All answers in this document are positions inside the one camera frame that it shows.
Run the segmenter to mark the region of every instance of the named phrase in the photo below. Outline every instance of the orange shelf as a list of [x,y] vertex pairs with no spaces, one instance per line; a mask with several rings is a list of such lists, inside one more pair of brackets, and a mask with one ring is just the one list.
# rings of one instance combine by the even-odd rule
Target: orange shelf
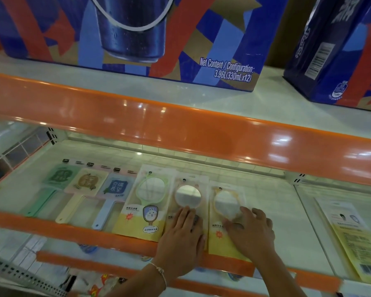
[[347,134],[5,74],[0,118],[371,185],[371,139]]
[[[78,244],[96,245],[102,248],[116,249],[122,252],[134,253],[153,257],[157,248],[157,243],[145,241],[132,237],[115,235],[108,232],[101,232],[87,228],[74,227],[67,224],[57,224],[53,221],[27,218],[18,214],[0,212],[0,227],[12,230],[28,232],[49,238],[62,239]],[[88,270],[92,262],[84,262],[83,267],[74,266]],[[111,269],[111,266],[102,264],[104,269]],[[214,270],[222,270],[230,273],[253,277],[255,266],[252,263],[242,260],[221,257],[217,255],[204,254],[201,267]],[[335,276],[322,275],[314,272],[291,269],[296,273],[297,283],[306,288],[314,290],[336,292],[338,291],[341,280]]]
[[[95,271],[105,274],[116,275],[119,277],[130,278],[137,273],[137,270],[123,268],[114,265],[105,265],[97,262],[74,259],[63,255],[53,254],[46,251],[37,252],[37,260],[44,263],[51,263],[54,265],[69,266],[72,268]],[[193,282],[185,279],[176,279],[169,285],[171,288],[191,291],[195,293],[201,293],[212,296],[222,297],[262,297],[266,295],[255,294],[251,292],[245,292],[241,290],[234,290],[231,288],[220,287],[212,284],[205,284],[202,282]]]

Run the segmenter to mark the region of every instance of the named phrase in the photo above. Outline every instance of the metal bucket image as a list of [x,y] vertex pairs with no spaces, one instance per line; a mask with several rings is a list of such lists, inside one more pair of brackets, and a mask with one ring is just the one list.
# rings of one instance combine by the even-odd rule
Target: metal bucket image
[[165,53],[166,15],[173,0],[92,0],[100,41],[111,56],[156,62]]

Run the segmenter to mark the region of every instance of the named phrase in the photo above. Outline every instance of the white string bracelet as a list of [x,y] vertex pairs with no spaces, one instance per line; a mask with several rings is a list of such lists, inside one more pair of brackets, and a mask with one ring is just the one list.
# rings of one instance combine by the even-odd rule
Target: white string bracelet
[[153,263],[149,263],[149,264],[153,265],[157,269],[158,273],[162,276],[163,281],[165,282],[165,290],[166,290],[166,288],[168,287],[168,284],[166,282],[166,278],[165,278],[165,275],[164,275],[164,270],[162,268],[154,265]]

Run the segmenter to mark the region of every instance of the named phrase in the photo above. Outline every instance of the hand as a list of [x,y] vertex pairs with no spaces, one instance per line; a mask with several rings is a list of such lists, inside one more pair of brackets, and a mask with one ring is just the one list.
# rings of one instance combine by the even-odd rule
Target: hand
[[275,253],[273,241],[275,233],[272,230],[271,219],[262,210],[241,206],[243,213],[243,228],[229,220],[224,220],[224,227],[236,248],[252,262],[262,260],[266,255]]
[[159,240],[152,263],[164,270],[168,283],[194,269],[202,257],[206,241],[203,219],[199,217],[194,225],[194,217],[195,209],[180,209]]

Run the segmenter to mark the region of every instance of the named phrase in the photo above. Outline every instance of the blue cardboard box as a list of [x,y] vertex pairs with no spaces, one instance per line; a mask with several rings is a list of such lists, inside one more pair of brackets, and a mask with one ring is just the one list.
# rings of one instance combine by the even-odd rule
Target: blue cardboard box
[[371,110],[371,0],[336,0],[319,30],[284,78],[313,102]]
[[7,55],[252,91],[288,0],[0,0]]

